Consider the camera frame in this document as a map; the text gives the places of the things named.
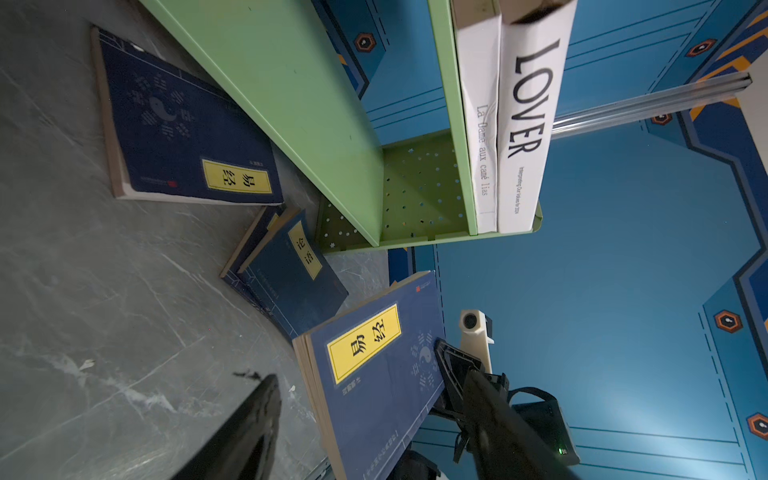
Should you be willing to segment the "white LOVER book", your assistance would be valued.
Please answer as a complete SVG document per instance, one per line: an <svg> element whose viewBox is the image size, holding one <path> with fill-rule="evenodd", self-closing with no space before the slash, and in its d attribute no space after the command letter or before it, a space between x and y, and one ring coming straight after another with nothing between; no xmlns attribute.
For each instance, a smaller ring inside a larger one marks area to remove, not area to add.
<svg viewBox="0 0 768 480"><path fill-rule="evenodd" d="M497 229L533 230L575 19L575 1L503 1Z"/></svg>

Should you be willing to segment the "white book with brown pattern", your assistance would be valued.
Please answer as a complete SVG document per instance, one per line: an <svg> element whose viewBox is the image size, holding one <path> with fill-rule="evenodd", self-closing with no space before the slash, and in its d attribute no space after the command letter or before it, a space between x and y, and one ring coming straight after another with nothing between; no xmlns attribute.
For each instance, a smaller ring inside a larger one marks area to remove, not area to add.
<svg viewBox="0 0 768 480"><path fill-rule="evenodd" d="M493 0L455 0L451 7L477 230L494 233L501 12Z"/></svg>

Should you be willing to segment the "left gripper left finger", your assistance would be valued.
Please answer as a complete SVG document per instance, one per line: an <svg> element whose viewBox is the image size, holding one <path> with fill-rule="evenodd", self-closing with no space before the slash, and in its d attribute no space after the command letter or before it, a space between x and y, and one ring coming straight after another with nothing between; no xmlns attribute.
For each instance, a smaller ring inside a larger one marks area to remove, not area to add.
<svg viewBox="0 0 768 480"><path fill-rule="evenodd" d="M279 434L279 381L270 374L173 480L249 480L270 477Z"/></svg>

